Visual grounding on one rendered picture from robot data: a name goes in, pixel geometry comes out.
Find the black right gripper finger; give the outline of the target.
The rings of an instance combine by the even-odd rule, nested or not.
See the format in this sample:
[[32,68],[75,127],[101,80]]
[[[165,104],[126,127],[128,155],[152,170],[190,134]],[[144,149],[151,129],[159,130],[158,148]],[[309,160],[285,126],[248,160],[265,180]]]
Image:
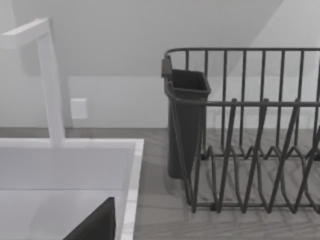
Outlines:
[[115,198],[108,197],[62,240],[116,240]]

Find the dark grey utensil cup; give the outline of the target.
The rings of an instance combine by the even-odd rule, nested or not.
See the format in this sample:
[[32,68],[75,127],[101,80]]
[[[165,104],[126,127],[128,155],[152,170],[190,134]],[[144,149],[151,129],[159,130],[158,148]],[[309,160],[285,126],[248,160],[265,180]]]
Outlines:
[[[172,83],[174,95],[186,100],[207,100],[211,93],[207,76],[200,71],[173,69]],[[187,175],[191,174],[198,145],[199,113],[198,105],[176,104],[177,123],[180,129],[182,150]],[[181,179],[181,165],[172,111],[168,110],[168,175],[172,179]]]

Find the white wall socket plate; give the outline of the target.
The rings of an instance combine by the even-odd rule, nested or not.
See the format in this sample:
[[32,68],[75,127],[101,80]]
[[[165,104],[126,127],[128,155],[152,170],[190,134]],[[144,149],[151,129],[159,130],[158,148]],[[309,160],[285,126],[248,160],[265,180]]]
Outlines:
[[85,120],[88,118],[88,106],[86,98],[72,98],[70,100],[70,109],[73,120]]

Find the tall white tap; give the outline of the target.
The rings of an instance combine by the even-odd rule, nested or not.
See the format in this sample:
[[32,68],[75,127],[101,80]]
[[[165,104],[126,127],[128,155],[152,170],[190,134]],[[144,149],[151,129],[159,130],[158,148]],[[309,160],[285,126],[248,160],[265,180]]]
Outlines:
[[37,42],[42,89],[48,122],[48,138],[0,138],[0,148],[60,148],[66,140],[58,63],[49,18],[35,20],[0,35],[0,48],[19,49]]

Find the white sink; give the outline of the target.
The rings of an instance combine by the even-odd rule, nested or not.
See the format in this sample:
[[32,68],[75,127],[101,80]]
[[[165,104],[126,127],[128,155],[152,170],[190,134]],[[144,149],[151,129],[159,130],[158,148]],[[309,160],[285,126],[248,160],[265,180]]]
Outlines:
[[115,240],[134,240],[144,140],[66,138],[0,147],[0,240],[63,240],[107,198]]

